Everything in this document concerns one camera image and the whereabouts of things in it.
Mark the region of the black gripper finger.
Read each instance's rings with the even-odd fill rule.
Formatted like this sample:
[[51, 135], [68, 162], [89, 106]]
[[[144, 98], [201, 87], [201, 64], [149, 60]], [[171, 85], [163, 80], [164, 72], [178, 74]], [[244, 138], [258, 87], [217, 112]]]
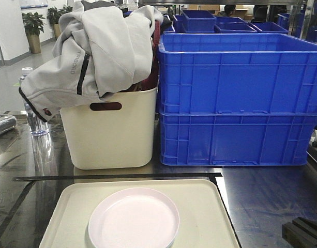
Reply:
[[282, 238], [292, 247], [317, 247], [317, 222], [297, 217], [282, 225]]

